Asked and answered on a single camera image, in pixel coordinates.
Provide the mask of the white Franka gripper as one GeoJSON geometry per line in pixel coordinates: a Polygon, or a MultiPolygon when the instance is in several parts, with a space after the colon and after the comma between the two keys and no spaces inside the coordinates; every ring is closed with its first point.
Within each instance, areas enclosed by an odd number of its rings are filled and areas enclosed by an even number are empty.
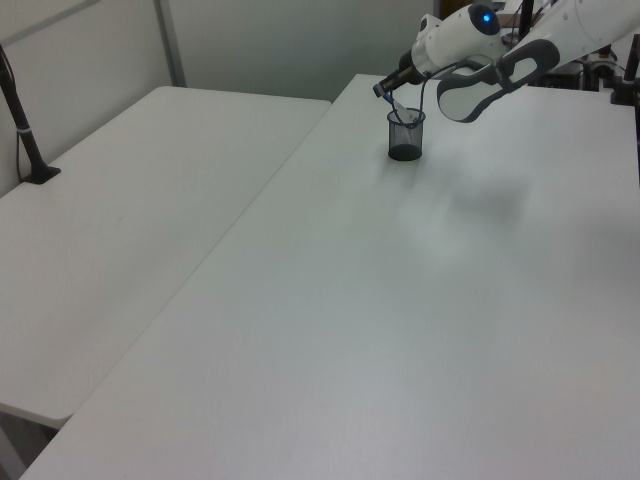
{"type": "Polygon", "coordinates": [[[419,25],[419,31],[411,48],[400,58],[399,69],[373,86],[378,98],[391,97],[392,93],[405,83],[419,84],[439,69],[428,49],[432,47],[433,35],[442,21],[433,15],[425,14],[419,25]]]}

